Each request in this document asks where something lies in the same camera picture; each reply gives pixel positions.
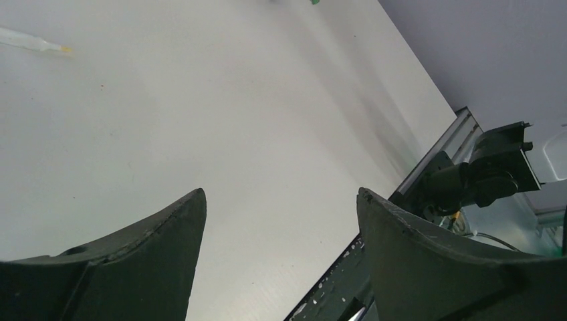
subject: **white table surface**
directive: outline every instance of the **white table surface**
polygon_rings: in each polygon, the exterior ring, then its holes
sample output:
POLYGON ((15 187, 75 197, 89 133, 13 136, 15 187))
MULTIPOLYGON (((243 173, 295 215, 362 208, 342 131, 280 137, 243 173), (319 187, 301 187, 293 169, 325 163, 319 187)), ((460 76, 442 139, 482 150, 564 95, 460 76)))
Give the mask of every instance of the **white table surface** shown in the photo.
POLYGON ((204 188, 187 320, 281 320, 454 114, 375 0, 8 0, 0 258, 56 255, 204 188))

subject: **plastic pipette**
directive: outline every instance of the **plastic pipette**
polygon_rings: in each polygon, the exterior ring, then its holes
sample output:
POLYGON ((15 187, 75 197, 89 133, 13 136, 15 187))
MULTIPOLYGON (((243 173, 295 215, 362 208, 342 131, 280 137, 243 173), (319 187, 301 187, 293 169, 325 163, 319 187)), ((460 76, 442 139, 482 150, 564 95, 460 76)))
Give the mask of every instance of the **plastic pipette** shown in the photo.
POLYGON ((35 51, 55 50, 71 52, 71 48, 47 42, 43 38, 0 27, 0 43, 35 51))

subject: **gray wall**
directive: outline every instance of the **gray wall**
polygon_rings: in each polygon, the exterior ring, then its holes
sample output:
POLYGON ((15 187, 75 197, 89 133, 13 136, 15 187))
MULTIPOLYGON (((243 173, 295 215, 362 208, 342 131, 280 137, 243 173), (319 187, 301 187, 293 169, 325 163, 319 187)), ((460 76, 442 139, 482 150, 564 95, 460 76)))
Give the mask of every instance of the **gray wall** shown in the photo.
MULTIPOLYGON (((468 106, 484 130, 567 114, 567 1, 379 2, 451 107, 468 106)), ((565 191, 530 199, 564 205, 565 191)))

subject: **cable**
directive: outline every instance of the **cable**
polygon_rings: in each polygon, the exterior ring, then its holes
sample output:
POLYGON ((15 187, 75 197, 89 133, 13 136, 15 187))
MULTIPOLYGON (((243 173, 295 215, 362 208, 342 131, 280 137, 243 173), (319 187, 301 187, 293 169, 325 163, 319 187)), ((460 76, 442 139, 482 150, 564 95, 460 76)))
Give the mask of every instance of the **cable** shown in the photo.
POLYGON ((498 242, 498 243, 506 246, 507 248, 513 250, 513 251, 521 252, 517 247, 513 246, 512 244, 504 242, 501 239, 499 239, 498 237, 494 237, 494 236, 486 234, 486 233, 481 233, 481 232, 477 232, 476 234, 468 233, 468 234, 463 234, 463 236, 464 237, 471 237, 471 236, 485 237, 487 239, 491 239, 492 241, 498 242))
POLYGON ((567 255, 567 206, 565 206, 565 214, 563 215, 563 242, 561 246, 561 254, 567 255))

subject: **white panel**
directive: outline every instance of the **white panel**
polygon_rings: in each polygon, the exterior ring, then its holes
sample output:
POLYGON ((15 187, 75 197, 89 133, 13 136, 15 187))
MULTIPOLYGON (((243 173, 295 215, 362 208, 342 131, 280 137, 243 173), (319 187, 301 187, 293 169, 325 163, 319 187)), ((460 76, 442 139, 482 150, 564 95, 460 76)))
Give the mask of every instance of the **white panel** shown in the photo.
POLYGON ((526 156, 540 183, 567 179, 567 117, 541 118, 526 128, 526 142, 534 149, 526 156))
POLYGON ((281 320, 455 118, 374 0, 3 1, 0 257, 57 254, 190 190, 190 320, 281 320))

